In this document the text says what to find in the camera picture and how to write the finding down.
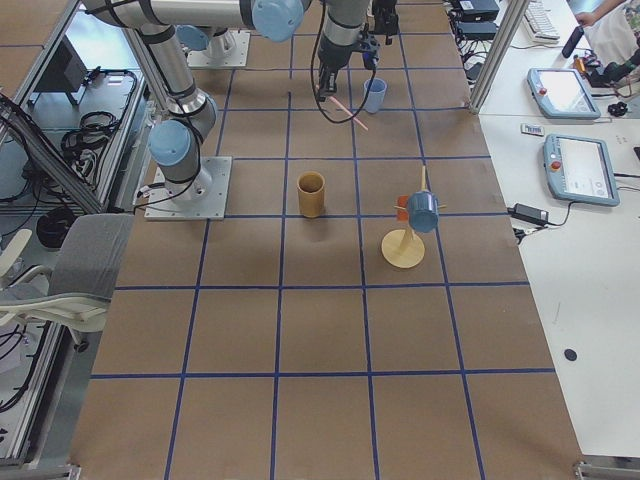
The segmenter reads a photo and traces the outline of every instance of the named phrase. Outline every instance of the wooden cup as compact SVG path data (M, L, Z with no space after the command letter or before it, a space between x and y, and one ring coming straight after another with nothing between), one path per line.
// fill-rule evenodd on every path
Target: wooden cup
M304 172L298 177L300 214L316 218L324 211L324 177L318 172Z

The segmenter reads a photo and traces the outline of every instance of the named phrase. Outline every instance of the black round object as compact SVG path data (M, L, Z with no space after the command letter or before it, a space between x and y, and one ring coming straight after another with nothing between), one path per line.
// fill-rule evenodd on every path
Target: black round object
M38 219L36 225L38 240L46 248L60 248L75 220L76 216L71 209L67 207L54 208Z
M571 350L570 348L567 348L564 351L564 358L566 358L570 362L575 362L576 359L578 358L578 354L576 353L575 350Z
M627 104L624 102L612 103L607 107L607 111L614 117L622 117L629 111Z

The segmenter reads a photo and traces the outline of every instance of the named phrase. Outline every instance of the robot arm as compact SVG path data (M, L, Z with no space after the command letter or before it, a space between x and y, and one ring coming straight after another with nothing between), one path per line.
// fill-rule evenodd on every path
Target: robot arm
M197 88L173 25L250 28L273 41L285 41L302 22L312 0L83 0L87 14L138 35L145 62L162 78L172 119L153 128L149 149L165 177L169 199L201 201L211 186L202 168L200 146L213 128L217 107ZM375 70L378 43L367 31L369 0L324 0L326 21L320 41L320 86L317 99L336 91L338 71L353 52L363 54Z
M373 0L371 13L374 18L373 33L385 36L385 45L391 45L391 37L398 34L397 0Z
M362 53L367 70L375 70L379 48L366 28L369 0L325 0L324 5L326 18L318 49L320 78L316 98L319 101L336 93L338 72L349 64L353 52Z

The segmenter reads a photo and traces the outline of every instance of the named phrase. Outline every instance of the gray chair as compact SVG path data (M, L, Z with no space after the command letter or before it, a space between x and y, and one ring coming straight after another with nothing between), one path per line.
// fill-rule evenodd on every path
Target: gray chair
M71 226L53 269L31 267L0 291L0 325L10 321L51 321L69 328L76 349L86 348L80 332L104 328L120 262L133 224L132 215L98 214L79 217ZM13 264L29 235L19 232L16 244L2 254L0 264ZM48 279L42 292L32 284Z

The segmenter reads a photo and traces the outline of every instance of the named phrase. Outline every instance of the person's hand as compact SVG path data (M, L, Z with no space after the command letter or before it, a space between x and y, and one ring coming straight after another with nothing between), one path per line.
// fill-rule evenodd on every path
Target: person's hand
M590 27L598 21L593 12L580 12L576 13L576 20L583 27Z

